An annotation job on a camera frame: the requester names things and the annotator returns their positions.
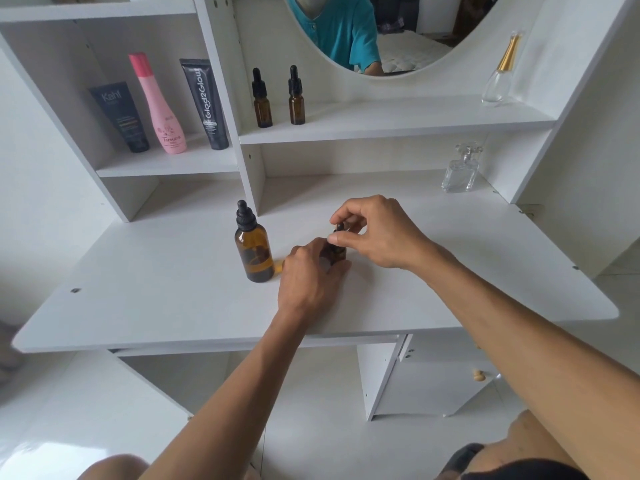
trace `vanity table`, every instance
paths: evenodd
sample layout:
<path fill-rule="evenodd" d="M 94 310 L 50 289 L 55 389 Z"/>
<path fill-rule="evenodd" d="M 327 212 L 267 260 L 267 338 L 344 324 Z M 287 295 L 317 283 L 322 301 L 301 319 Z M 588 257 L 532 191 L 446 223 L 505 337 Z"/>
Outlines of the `vanity table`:
<path fill-rule="evenodd" d="M 553 322 L 613 319 L 615 306 L 515 205 L 632 0 L 500 0 L 469 37 L 414 73 L 349 72 L 306 39 L 283 0 L 156 0 L 0 9 L 7 53 L 122 222 L 112 224 L 15 339 L 24 352 L 108 350 L 194 413 L 276 311 L 277 278 L 248 281 L 233 240 L 245 199 L 275 258 L 332 231 L 343 201 L 393 196 L 434 241 Z M 523 29 L 510 99 L 480 101 Z M 188 151 L 129 153 L 86 88 L 126 80 L 146 52 Z M 209 148 L 180 58 L 211 60 L 230 147 Z M 289 122 L 298 66 L 307 122 Z M 258 128 L 260 67 L 274 124 Z M 446 194 L 455 144 L 483 145 L 471 192 Z M 338 303 L 302 346 L 354 345 L 365 418 L 450 415 L 499 371 L 439 298 L 402 270 L 348 251 Z M 167 392 L 168 375 L 185 387 Z"/>

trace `teal shirt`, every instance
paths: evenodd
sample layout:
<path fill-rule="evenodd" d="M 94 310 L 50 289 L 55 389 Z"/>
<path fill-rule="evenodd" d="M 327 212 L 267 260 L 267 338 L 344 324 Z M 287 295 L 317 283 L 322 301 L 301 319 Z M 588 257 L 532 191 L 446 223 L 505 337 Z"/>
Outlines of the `teal shirt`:
<path fill-rule="evenodd" d="M 369 0 L 329 0 L 311 20 L 296 0 L 287 0 L 302 30 L 332 61 L 361 71 L 380 60 L 378 28 Z"/>

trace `gold perfume bottle neck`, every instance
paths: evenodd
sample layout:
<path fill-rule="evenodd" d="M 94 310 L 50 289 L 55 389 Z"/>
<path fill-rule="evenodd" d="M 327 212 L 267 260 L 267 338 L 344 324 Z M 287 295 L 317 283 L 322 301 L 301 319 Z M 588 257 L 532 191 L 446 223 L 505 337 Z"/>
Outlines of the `gold perfume bottle neck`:
<path fill-rule="evenodd" d="M 510 72 L 513 70 L 513 66 L 516 64 L 516 54 L 518 52 L 518 44 L 522 38 L 521 34 L 515 34 L 511 36 L 509 46 L 502 56 L 502 60 L 498 64 L 498 70 L 501 72 Z"/>

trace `wooden knob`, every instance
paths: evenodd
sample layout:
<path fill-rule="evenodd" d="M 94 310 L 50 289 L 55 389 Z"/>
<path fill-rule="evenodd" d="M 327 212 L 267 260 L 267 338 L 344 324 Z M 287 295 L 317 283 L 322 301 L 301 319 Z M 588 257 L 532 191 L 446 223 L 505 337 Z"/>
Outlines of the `wooden knob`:
<path fill-rule="evenodd" d="M 478 369 L 474 369 L 474 380 L 476 382 L 483 382 L 486 380 L 486 376 L 483 371 L 479 371 Z"/>

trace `pink bottle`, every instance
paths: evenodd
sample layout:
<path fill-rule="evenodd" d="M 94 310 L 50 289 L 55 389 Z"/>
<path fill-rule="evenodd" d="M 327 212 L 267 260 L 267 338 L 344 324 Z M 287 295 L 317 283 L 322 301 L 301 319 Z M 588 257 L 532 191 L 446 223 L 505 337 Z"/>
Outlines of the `pink bottle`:
<path fill-rule="evenodd" d="M 164 151 L 171 155 L 187 151 L 184 132 L 175 114 L 169 108 L 169 104 L 164 100 L 147 55 L 144 52 L 129 54 L 129 60 L 147 97 L 149 112 L 151 112 L 151 122 L 156 129 L 156 136 L 160 140 Z"/>

